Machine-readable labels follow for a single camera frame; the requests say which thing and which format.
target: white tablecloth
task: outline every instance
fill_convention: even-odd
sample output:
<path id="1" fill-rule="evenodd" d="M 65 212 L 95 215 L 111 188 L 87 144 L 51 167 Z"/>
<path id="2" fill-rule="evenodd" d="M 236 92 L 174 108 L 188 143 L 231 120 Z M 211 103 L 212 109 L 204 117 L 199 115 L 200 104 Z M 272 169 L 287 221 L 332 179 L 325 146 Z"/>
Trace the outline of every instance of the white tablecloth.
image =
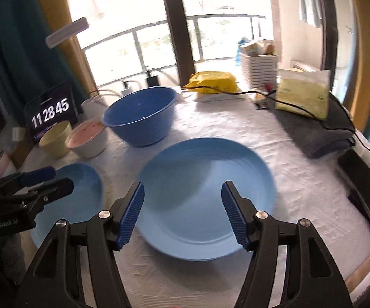
<path id="1" fill-rule="evenodd" d="M 219 137 L 235 140 L 255 151 L 270 168 L 278 191 L 273 216 L 296 223 L 310 219 L 346 279 L 370 255 L 370 226 L 348 201 L 346 186 L 335 172 L 336 156 L 307 159 L 292 143 L 276 118 L 255 110 L 248 100 L 178 103 L 169 135 L 145 148 L 133 148 L 110 130 L 106 150 L 84 160 L 73 153 L 54 161 L 35 148 L 23 171 L 47 165 L 56 169 L 85 162 L 103 179 L 108 209 L 122 198 L 144 165 L 163 149 L 186 139 Z M 280 249 L 270 306 L 280 300 L 284 278 L 284 249 Z M 135 230 L 129 244 L 115 253 L 122 281 L 134 308 L 232 308 L 236 302 L 251 253 L 238 251 L 208 262 L 171 258 L 151 248 Z M 87 270 L 86 257 L 82 268 Z M 93 305 L 84 272 L 87 303 Z"/>

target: yellow package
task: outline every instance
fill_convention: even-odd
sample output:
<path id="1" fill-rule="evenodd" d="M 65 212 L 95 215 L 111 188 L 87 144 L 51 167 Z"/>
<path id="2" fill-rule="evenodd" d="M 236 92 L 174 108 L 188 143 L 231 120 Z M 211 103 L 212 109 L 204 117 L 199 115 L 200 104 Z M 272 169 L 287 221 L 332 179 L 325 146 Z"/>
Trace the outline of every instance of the yellow package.
<path id="1" fill-rule="evenodd" d="M 234 93 L 237 91 L 238 86 L 235 77 L 231 73 L 205 71 L 192 74 L 189 83 L 183 87 L 183 89 L 200 93 L 221 93 L 215 90 L 215 88 L 227 93 Z"/>
<path id="2" fill-rule="evenodd" d="M 329 109 L 330 71 L 296 72 L 278 70 L 281 82 L 275 99 L 304 108 L 316 118 L 324 120 Z M 275 107 L 304 116 L 312 117 L 305 111 L 287 104 L 276 102 Z"/>

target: digital clock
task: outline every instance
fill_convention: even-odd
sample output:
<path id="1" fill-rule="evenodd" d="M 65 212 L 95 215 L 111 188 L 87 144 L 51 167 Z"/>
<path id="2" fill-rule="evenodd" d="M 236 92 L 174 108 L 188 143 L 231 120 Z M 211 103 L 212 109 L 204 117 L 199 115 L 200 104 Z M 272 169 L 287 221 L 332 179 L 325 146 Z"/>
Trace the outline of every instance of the digital clock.
<path id="1" fill-rule="evenodd" d="M 68 120 L 77 122 L 77 109 L 69 82 L 64 82 L 28 102 L 25 116 L 34 144 L 55 124 Z"/>

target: blue gripper pad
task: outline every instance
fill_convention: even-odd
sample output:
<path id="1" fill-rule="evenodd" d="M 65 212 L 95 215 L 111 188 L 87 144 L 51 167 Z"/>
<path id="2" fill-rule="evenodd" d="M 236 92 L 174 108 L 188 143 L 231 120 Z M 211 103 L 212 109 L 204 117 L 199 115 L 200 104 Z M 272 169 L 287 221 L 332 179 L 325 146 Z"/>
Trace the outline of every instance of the blue gripper pad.
<path id="1" fill-rule="evenodd" d="M 229 222 L 231 223 L 233 234 L 236 241 L 246 249 L 250 243 L 247 231 L 247 222 L 244 218 L 236 200 L 227 183 L 222 184 L 221 189 L 222 203 L 227 211 Z"/>
<path id="2" fill-rule="evenodd" d="M 120 249 L 122 249 L 122 247 L 130 241 L 144 199 L 145 189 L 143 184 L 140 183 L 119 223 L 119 237 L 116 243 Z"/>
<path id="3" fill-rule="evenodd" d="M 46 167 L 39 170 L 24 173 L 20 178 L 20 183 L 23 186 L 34 186 L 42 182 L 54 179 L 56 171 L 53 167 Z"/>

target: blue bowl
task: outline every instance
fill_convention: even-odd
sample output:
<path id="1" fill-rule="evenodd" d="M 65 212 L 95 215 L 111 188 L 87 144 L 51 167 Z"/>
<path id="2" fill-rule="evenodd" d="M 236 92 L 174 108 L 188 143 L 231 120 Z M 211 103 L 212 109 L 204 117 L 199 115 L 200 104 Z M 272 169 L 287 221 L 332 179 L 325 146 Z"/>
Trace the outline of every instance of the blue bowl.
<path id="1" fill-rule="evenodd" d="M 176 91 L 172 88 L 145 88 L 117 100 L 101 121 L 131 146 L 152 145 L 168 135 L 175 101 Z"/>

